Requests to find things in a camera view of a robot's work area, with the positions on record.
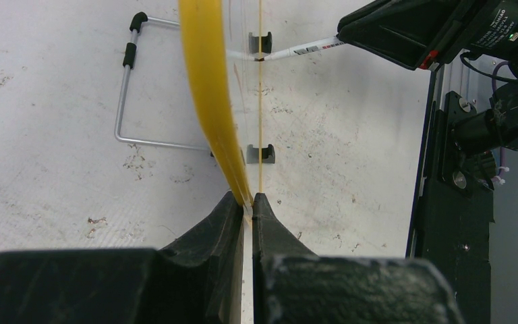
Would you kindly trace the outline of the yellow framed whiteboard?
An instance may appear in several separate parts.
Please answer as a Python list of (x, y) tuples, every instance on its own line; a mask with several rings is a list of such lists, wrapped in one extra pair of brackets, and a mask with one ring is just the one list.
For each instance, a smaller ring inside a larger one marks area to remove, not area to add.
[(179, 1), (181, 44), (200, 127), (236, 201), (260, 190), (260, 1)]

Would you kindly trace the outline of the white whiteboard marker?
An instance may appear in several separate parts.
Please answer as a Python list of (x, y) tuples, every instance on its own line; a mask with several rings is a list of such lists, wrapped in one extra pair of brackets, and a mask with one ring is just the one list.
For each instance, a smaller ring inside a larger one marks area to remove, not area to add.
[(254, 61), (272, 61), (278, 59), (286, 59), (290, 57), (315, 53), (325, 49), (332, 49), (334, 47), (339, 47), (344, 44), (345, 43), (343, 41), (340, 41), (337, 37), (332, 36), (320, 40), (315, 40), (310, 43), (296, 45), (294, 47), (290, 47), (288, 49), (284, 49), (281, 51), (276, 51), (274, 53), (268, 54), (265, 57), (255, 58)]

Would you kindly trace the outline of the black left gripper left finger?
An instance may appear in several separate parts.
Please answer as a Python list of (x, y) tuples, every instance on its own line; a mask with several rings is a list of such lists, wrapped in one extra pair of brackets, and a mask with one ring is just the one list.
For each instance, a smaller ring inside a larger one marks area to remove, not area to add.
[(0, 252), (0, 323), (238, 323), (242, 219), (228, 192), (160, 250)]

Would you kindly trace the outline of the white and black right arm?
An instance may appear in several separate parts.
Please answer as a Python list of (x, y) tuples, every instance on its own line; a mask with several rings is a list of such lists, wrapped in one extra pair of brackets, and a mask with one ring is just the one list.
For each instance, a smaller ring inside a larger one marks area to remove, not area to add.
[(409, 70), (435, 71), (455, 59), (467, 68), (486, 55), (511, 76), (489, 73), (490, 108), (450, 115), (449, 137), (466, 156), (518, 151), (518, 1), (373, 1), (339, 20), (338, 39)]

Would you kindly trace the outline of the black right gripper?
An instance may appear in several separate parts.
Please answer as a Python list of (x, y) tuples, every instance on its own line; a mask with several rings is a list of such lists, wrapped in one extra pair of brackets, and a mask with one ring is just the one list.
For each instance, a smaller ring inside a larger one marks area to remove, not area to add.
[(409, 70), (426, 69), (486, 1), (373, 1), (339, 20), (337, 38)]

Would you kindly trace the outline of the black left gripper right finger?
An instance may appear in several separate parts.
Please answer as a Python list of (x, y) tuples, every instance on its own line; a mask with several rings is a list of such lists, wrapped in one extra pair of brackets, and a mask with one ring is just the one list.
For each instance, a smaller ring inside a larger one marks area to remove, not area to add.
[(462, 323), (449, 283), (423, 259), (318, 256), (263, 193), (252, 215), (256, 323)]

